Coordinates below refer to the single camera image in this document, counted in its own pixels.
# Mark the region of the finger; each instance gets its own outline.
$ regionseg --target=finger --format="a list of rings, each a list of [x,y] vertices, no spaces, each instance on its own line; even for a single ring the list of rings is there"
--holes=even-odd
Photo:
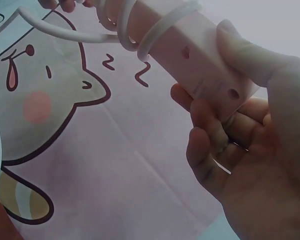
[[[300,58],[264,49],[241,38],[228,20],[217,26],[217,45],[229,66],[261,87],[267,87],[269,79],[280,69],[300,66]]]
[[[209,137],[203,129],[195,127],[191,130],[186,157],[198,182],[221,201],[229,174],[222,170],[210,155]]]
[[[238,109],[238,112],[262,124],[265,116],[269,114],[268,101],[266,99],[252,97]]]
[[[93,1],[90,0],[86,0],[82,5],[87,8],[92,8],[94,6]]]
[[[247,152],[248,151],[243,147],[234,143],[229,143],[227,148],[215,157],[215,160],[225,169],[232,172]]]
[[[249,148],[255,136],[264,127],[240,112],[235,112],[222,126],[229,138],[245,149]]]
[[[72,13],[75,10],[75,0],[59,0],[61,8],[66,13]]]
[[[193,98],[178,83],[172,86],[170,95],[181,107],[190,112]]]
[[[38,0],[38,2],[44,9],[54,10],[58,6],[55,0]]]
[[[213,156],[223,152],[229,138],[211,105],[205,99],[196,99],[191,104],[190,114],[193,125],[208,134]]]

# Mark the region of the fingernail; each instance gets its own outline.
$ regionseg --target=fingernail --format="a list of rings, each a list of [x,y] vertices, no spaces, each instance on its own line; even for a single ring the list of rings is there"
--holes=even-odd
[[[225,19],[222,22],[219,23],[219,27],[224,30],[227,33],[230,33],[234,36],[240,37],[240,33],[238,30],[235,28],[235,26],[232,24],[231,21]]]
[[[87,7],[87,8],[92,8],[94,6],[94,3],[93,1],[90,1],[90,0],[86,0],[84,3],[83,3],[83,6]]]
[[[222,145],[222,147],[220,147],[219,149],[217,149],[216,153],[218,155],[222,154],[227,149],[228,146],[229,146],[229,142],[226,142],[225,144]]]
[[[41,3],[41,6],[42,6],[44,9],[55,10],[56,7],[57,7],[57,4],[56,4],[55,1],[53,0],[53,1]]]
[[[66,13],[72,13],[76,7],[76,3],[73,0],[62,0],[61,8]]]

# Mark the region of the cartoon cat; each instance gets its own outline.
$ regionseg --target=cartoon cat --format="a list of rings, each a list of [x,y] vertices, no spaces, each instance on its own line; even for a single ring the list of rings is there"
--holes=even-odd
[[[57,11],[45,18],[65,29],[73,24]],[[0,55],[0,133],[4,166],[22,164],[45,151],[62,133],[76,108],[110,98],[110,89],[86,68],[81,43],[36,29]],[[48,220],[49,197],[2,167],[0,201],[15,219],[27,224]]]

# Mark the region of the cat tail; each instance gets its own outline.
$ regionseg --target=cat tail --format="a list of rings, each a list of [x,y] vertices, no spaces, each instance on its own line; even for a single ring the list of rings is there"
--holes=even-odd
[[[0,172],[0,202],[12,218],[29,225],[47,222],[54,212],[47,194],[4,167]]]

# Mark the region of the bed sheet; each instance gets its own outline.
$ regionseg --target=bed sheet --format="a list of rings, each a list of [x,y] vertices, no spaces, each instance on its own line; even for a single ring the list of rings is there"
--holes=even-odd
[[[19,1],[0,13],[17,5],[106,33],[93,8]],[[170,97],[174,82],[119,44],[56,39],[21,18],[4,31],[0,202],[25,240],[194,240],[217,218],[220,204],[187,165],[192,123]]]

